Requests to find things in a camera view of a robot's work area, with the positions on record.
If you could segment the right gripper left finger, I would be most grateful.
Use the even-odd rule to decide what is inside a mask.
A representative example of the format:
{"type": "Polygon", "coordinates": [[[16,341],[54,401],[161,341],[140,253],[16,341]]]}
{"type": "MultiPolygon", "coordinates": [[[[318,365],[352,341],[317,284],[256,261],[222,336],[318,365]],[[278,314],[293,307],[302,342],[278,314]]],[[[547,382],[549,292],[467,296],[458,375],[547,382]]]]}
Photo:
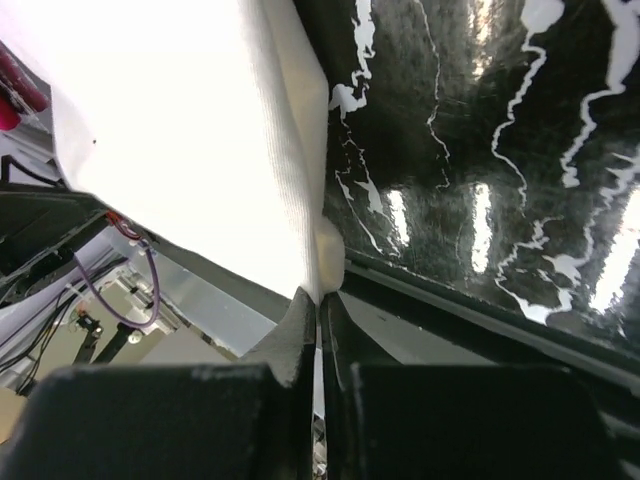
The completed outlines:
{"type": "Polygon", "coordinates": [[[317,308],[299,288],[283,319],[242,361],[260,367],[258,475],[310,475],[317,308]]]}

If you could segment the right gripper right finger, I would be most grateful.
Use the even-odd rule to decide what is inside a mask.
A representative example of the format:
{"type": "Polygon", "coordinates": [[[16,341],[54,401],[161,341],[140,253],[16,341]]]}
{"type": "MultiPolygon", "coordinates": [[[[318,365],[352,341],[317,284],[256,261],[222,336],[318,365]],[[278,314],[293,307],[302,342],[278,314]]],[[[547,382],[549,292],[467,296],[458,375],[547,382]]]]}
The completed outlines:
{"type": "Polygon", "coordinates": [[[411,369],[355,323],[338,294],[322,301],[319,321],[328,473],[411,475],[411,402],[401,393],[411,369]]]}

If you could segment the white printed t-shirt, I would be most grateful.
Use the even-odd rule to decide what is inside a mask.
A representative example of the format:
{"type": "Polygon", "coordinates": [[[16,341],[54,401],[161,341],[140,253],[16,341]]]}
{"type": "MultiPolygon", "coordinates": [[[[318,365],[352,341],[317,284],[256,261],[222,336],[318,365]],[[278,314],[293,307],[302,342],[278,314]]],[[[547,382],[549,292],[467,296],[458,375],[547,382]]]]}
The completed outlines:
{"type": "Polygon", "coordinates": [[[291,298],[344,278],[323,215],[328,82],[290,1],[5,1],[68,184],[291,298]]]}

